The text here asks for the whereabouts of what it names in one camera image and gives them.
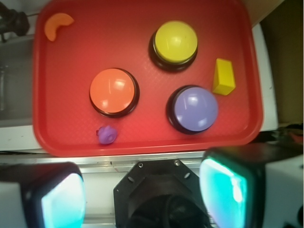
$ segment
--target orange toy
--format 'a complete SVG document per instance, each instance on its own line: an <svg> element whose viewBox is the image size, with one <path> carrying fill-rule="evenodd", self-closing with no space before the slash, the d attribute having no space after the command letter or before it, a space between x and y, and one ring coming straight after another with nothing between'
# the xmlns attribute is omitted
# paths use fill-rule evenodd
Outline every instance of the orange toy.
<svg viewBox="0 0 304 228"><path fill-rule="evenodd" d="M44 32L50 41L55 41L57 30L61 26L69 26L74 19L66 13L56 13L51 16L44 25Z"/></svg>

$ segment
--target purple button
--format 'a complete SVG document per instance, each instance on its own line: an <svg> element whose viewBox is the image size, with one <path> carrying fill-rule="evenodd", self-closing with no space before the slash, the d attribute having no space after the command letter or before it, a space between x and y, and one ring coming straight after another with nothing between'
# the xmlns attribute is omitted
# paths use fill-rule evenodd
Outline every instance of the purple button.
<svg viewBox="0 0 304 228"><path fill-rule="evenodd" d="M101 144L110 144L116 139L117 131L110 126L101 127L97 131L97 136Z"/></svg>
<svg viewBox="0 0 304 228"><path fill-rule="evenodd" d="M212 93L198 86L185 86L172 96L169 119L183 133L200 133L213 125L219 108Z"/></svg>

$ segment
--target yellow rectangular block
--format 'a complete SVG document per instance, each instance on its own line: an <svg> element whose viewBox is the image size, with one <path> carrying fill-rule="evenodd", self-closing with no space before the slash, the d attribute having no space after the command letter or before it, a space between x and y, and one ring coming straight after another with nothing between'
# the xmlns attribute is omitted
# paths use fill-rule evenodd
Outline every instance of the yellow rectangular block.
<svg viewBox="0 0 304 228"><path fill-rule="evenodd" d="M236 87L231 61L218 58L215 66L213 92L228 95Z"/></svg>

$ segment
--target red tray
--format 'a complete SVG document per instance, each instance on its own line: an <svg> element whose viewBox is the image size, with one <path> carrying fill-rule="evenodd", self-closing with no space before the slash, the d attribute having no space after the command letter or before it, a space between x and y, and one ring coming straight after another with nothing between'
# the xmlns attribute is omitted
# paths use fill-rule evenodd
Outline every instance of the red tray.
<svg viewBox="0 0 304 228"><path fill-rule="evenodd" d="M75 22L47 40L55 13ZM148 44L169 20L190 24L199 39L193 64L169 73L153 64ZM219 115L199 135L175 130L166 117L169 96L184 85L212 90L217 58L232 61L236 89L215 95ZM111 119L91 105L89 87L102 70L117 67L138 81L140 99L129 115ZM54 0L40 13L34 45L34 131L40 145L60 156L121 155L202 150L250 142L262 123L261 93L251 24L238 0ZM118 137L100 145L96 130L111 125Z"/></svg>

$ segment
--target orange button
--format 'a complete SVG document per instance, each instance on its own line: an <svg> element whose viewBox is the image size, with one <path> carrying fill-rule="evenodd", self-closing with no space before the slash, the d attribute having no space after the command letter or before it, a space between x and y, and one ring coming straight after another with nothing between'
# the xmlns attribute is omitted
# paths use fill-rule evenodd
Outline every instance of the orange button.
<svg viewBox="0 0 304 228"><path fill-rule="evenodd" d="M125 111L129 113L133 110L138 101L139 89L131 74L113 68L100 72L93 79L90 97L95 109L111 117L112 114Z"/></svg>

